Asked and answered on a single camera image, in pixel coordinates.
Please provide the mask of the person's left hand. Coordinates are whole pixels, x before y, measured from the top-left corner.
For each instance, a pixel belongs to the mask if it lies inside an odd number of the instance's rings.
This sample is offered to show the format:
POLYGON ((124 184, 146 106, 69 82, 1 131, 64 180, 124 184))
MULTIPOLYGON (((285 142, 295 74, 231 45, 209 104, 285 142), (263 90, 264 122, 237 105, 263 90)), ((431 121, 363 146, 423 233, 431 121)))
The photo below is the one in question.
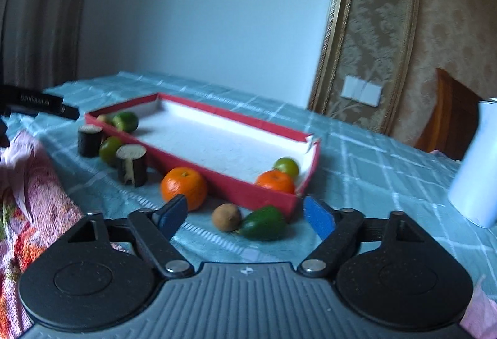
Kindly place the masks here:
POLYGON ((0 147, 9 147, 9 139, 7 137, 7 124, 5 124, 2 119, 0 119, 0 147))

